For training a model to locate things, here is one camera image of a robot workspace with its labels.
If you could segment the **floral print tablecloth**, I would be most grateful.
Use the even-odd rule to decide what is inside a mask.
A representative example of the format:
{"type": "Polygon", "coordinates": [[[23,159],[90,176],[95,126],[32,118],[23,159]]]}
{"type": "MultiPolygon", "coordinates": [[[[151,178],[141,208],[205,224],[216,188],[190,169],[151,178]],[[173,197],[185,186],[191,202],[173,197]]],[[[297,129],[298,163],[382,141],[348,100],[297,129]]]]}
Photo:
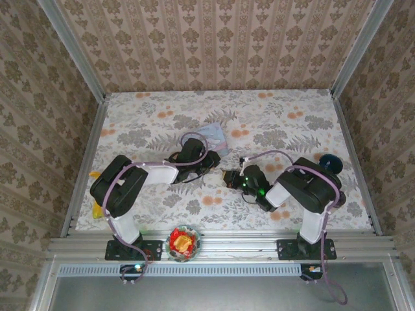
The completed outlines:
{"type": "Polygon", "coordinates": [[[161,161],[181,149],[180,142],[201,127],[219,123],[226,142],[220,165],[187,184],[142,189],[130,218],[143,231],[170,231],[190,225],[202,231],[297,230],[302,206],[285,201],[273,213],[249,196],[227,189],[222,171],[253,157],[267,180],[291,160],[317,162],[324,154],[341,158],[339,175],[346,203],[331,212],[330,230],[368,231],[368,213],[326,89],[266,91],[186,91],[112,95],[91,166],[102,172],[118,155],[133,161],[161,161]]]}

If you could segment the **aluminium frame post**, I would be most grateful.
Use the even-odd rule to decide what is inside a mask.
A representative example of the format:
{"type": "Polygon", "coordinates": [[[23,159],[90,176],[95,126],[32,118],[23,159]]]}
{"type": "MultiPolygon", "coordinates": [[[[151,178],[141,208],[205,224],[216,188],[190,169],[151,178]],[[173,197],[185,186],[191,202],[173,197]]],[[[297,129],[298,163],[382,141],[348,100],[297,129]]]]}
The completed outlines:
{"type": "Polygon", "coordinates": [[[364,22],[350,53],[348,54],[334,84],[331,88],[333,98],[339,98],[356,70],[364,53],[372,42],[381,23],[386,17],[394,0],[375,0],[375,3],[364,22]]]}
{"type": "Polygon", "coordinates": [[[106,96],[104,88],[101,86],[88,58],[75,38],[75,33],[59,9],[58,3],[56,0],[38,0],[38,2],[87,83],[89,90],[94,95],[96,101],[102,104],[106,96]]]}

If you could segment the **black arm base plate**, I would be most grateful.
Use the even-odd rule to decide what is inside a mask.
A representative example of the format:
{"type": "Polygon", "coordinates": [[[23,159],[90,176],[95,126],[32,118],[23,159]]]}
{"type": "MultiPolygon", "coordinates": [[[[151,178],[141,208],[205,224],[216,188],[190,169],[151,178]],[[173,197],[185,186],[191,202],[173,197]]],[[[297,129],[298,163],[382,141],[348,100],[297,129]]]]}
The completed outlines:
{"type": "MultiPolygon", "coordinates": [[[[161,240],[144,240],[137,245],[147,256],[149,261],[160,261],[163,249],[161,240]]],[[[116,261],[144,261],[144,256],[136,249],[125,246],[118,240],[110,240],[106,245],[105,260],[116,261]]]]}
{"type": "MultiPolygon", "coordinates": [[[[321,259],[321,240],[315,244],[310,244],[301,239],[280,239],[277,240],[279,260],[320,260],[321,259]]],[[[324,240],[324,258],[335,260],[337,253],[332,239],[324,240]]]]}

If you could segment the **yellow wrapped candy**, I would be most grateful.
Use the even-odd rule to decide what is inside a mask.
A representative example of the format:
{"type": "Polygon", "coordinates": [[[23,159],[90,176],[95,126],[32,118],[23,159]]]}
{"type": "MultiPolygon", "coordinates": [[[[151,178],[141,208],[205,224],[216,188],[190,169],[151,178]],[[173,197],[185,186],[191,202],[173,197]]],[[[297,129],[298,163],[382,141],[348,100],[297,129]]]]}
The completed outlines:
{"type": "Polygon", "coordinates": [[[189,246],[192,246],[192,245],[193,245],[192,239],[188,237],[187,235],[181,235],[174,241],[175,248],[181,253],[184,253],[185,251],[187,251],[189,246]]]}

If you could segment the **grey metal panel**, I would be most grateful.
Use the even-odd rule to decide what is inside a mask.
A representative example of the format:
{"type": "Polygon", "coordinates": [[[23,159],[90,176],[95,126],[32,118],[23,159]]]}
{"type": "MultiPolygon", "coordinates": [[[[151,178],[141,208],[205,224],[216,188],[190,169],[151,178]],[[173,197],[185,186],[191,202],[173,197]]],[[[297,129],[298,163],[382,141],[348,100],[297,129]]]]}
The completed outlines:
{"type": "Polygon", "coordinates": [[[146,275],[124,284],[109,274],[42,275],[30,311],[415,311],[400,264],[331,263],[329,281],[298,276],[146,275]]]}

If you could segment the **yellow banana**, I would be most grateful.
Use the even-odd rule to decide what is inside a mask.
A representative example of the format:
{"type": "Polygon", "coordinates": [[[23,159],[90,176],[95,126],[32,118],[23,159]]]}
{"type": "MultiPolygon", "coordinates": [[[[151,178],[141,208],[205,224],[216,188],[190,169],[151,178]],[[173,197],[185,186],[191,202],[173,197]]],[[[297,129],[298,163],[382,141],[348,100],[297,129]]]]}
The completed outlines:
{"type": "MultiPolygon", "coordinates": [[[[99,176],[101,175],[100,172],[90,172],[89,176],[91,178],[97,179],[99,176]]],[[[92,215],[94,219],[99,219],[102,218],[104,216],[104,213],[102,211],[102,207],[96,202],[96,200],[94,200],[93,202],[93,209],[92,209],[92,215]]]]}

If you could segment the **red wrapped candy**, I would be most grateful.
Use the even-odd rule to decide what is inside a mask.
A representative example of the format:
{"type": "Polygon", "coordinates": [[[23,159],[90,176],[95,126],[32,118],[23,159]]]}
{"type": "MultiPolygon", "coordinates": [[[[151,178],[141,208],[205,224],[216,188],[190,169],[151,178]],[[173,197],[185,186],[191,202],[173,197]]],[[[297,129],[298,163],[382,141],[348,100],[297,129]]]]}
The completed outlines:
{"type": "Polygon", "coordinates": [[[181,236],[181,235],[187,235],[188,237],[190,237],[191,239],[192,239],[192,242],[193,242],[193,245],[192,246],[189,246],[189,248],[187,249],[187,251],[185,251],[184,253],[186,253],[186,252],[192,252],[192,250],[194,249],[194,247],[195,247],[195,236],[193,235],[193,234],[191,234],[191,233],[188,233],[187,231],[184,231],[184,230],[182,230],[182,229],[178,229],[178,228],[176,228],[172,233],[171,233],[171,235],[170,235],[170,242],[169,242],[169,245],[170,245],[170,247],[173,249],[173,250],[175,250],[175,251],[178,251],[176,248],[175,248],[175,246],[174,246],[174,241],[179,237],[179,236],[181,236]]]}

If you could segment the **dark blue round object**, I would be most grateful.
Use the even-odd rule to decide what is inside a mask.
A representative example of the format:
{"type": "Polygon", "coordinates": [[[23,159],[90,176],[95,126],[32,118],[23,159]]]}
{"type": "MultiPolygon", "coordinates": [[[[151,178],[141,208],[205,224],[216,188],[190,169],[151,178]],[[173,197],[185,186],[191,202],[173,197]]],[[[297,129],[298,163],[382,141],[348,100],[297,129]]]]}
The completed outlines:
{"type": "Polygon", "coordinates": [[[343,170],[341,158],[333,154],[324,154],[320,157],[318,164],[332,174],[339,174],[343,170]]]}

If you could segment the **aluminium front rail beam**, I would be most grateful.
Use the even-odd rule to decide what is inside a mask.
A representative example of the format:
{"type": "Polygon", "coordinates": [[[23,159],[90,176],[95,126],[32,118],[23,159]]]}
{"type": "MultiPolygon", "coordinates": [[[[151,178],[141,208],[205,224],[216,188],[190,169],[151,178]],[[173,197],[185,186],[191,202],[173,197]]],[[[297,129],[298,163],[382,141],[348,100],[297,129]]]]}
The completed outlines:
{"type": "MultiPolygon", "coordinates": [[[[294,231],[201,231],[201,250],[194,262],[260,263],[278,260],[277,241],[295,238],[294,231]]],[[[398,259],[390,236],[372,231],[328,231],[339,262],[381,262],[398,259]]],[[[47,260],[60,262],[104,261],[109,231],[71,231],[64,238],[53,238],[47,248],[47,260]]]]}

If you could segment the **patterned bowl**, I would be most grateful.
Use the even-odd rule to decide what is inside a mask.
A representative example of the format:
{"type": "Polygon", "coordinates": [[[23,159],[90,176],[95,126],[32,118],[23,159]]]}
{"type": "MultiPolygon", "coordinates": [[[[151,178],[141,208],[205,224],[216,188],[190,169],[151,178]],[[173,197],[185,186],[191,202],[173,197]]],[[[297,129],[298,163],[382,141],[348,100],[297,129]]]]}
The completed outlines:
{"type": "Polygon", "coordinates": [[[201,240],[201,236],[198,233],[198,231],[196,231],[194,228],[188,226],[188,225],[181,225],[174,228],[171,233],[169,234],[169,236],[166,239],[166,243],[165,243],[165,249],[166,249],[166,253],[169,256],[169,258],[175,262],[179,262],[179,263],[186,263],[189,262],[193,259],[195,259],[198,256],[198,253],[200,252],[201,246],[202,246],[202,240],[201,240]],[[182,229],[184,231],[187,231],[188,233],[191,233],[195,236],[195,247],[192,250],[192,252],[186,252],[186,253],[179,253],[178,251],[173,250],[170,245],[170,235],[171,233],[176,229],[182,229]]]}

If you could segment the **aluminium table side rail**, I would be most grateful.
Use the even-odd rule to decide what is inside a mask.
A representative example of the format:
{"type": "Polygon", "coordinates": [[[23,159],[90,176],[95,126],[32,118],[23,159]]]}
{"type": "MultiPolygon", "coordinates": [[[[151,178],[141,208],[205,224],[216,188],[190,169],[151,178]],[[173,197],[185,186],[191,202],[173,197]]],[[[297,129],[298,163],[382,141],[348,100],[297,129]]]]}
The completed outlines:
{"type": "Polygon", "coordinates": [[[106,118],[106,110],[108,107],[109,100],[110,96],[106,95],[103,101],[100,102],[98,105],[93,126],[91,127],[88,143],[84,151],[84,156],[82,159],[80,170],[78,172],[75,188],[73,190],[67,214],[65,216],[64,224],[62,226],[60,238],[65,238],[68,235],[69,229],[71,227],[71,221],[73,220],[73,218],[77,216],[82,206],[83,197],[86,191],[86,186],[88,184],[89,172],[93,164],[93,159],[95,157],[95,152],[99,142],[99,137],[101,135],[102,126],[106,118]]]}
{"type": "Polygon", "coordinates": [[[355,176],[357,179],[357,183],[359,185],[360,191],[361,191],[361,196],[362,196],[362,200],[364,203],[364,206],[366,207],[366,211],[368,213],[368,217],[371,221],[374,233],[378,236],[383,236],[383,230],[381,229],[381,224],[380,221],[377,217],[377,213],[374,207],[374,204],[372,202],[371,196],[370,196],[370,192],[368,190],[366,181],[364,179],[364,174],[362,172],[362,168],[360,166],[359,163],[359,159],[357,157],[357,153],[353,144],[353,140],[350,134],[350,130],[348,128],[347,122],[346,122],[346,118],[343,114],[342,111],[342,107],[340,105],[340,102],[337,98],[333,97],[333,106],[335,108],[337,117],[338,117],[338,122],[340,124],[340,127],[342,129],[342,133],[344,136],[344,140],[346,143],[346,147],[348,149],[348,153],[350,155],[350,161],[351,164],[353,166],[354,172],[355,172],[355,176]]]}

